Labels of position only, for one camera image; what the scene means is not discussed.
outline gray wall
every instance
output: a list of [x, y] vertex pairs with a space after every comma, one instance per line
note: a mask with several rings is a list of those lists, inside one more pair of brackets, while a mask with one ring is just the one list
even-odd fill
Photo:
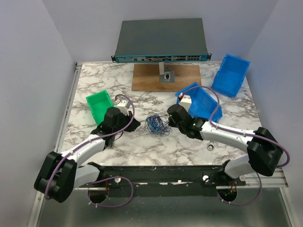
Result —
[[245, 57], [277, 0], [43, 0], [72, 57], [109, 61], [123, 20], [202, 17], [213, 61]]
[[52, 151], [74, 61], [40, 0], [1, 1], [0, 226], [24, 227]]
[[248, 54], [247, 76], [262, 125], [291, 154], [284, 172], [298, 214], [303, 214], [302, 9], [302, 0], [278, 2]]

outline marble tabletop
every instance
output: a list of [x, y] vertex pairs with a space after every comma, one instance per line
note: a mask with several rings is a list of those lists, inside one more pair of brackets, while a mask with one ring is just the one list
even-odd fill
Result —
[[[220, 63], [202, 62], [199, 65], [202, 84], [211, 86]], [[68, 150], [86, 139], [96, 128], [86, 97], [106, 90], [112, 101], [117, 94], [129, 96], [135, 106], [135, 118], [145, 120], [148, 115], [167, 114], [167, 108], [176, 103], [174, 92], [132, 91], [134, 64], [85, 63], [82, 66], [75, 98], [61, 151]], [[261, 126], [246, 79], [235, 98], [219, 95], [223, 117], [220, 124], [239, 129], [257, 129]], [[144, 130], [144, 122], [135, 132], [125, 132], [107, 148], [94, 155], [93, 161], [106, 166], [137, 165], [220, 165], [245, 153], [236, 148], [215, 142], [213, 151], [208, 141], [193, 140], [173, 129], [170, 135], [151, 135]]]

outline cable bundle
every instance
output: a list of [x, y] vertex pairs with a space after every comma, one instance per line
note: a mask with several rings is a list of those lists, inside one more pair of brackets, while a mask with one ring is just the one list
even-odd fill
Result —
[[145, 120], [145, 131], [149, 131], [150, 134], [156, 135], [166, 135], [172, 131], [171, 127], [169, 127], [169, 122], [164, 122], [161, 117], [157, 114], [148, 116]]

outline brown wooden panel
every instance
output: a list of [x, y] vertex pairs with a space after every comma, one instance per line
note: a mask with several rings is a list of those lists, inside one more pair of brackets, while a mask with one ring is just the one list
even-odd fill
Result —
[[175, 72], [175, 83], [159, 82], [158, 64], [135, 64], [132, 91], [173, 91], [177, 92], [198, 82], [201, 85], [198, 65], [164, 65]]

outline blue bin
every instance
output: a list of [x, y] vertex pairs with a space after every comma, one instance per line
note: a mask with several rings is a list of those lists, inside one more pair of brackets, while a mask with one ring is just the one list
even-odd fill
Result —
[[[178, 97], [180, 93], [186, 91], [191, 87], [199, 86], [197, 82], [189, 85], [183, 90], [176, 93], [177, 96], [177, 104], [180, 102]], [[193, 90], [186, 92], [186, 95], [189, 95], [191, 98], [191, 106], [188, 110], [188, 113], [191, 117], [203, 117], [209, 119], [210, 115], [214, 111], [217, 106], [217, 101], [215, 101], [203, 88], [199, 87]], [[214, 114], [213, 121], [218, 122], [222, 117], [222, 108], [221, 106]]]
[[221, 94], [236, 97], [249, 65], [250, 61], [227, 54], [214, 78], [212, 89]]

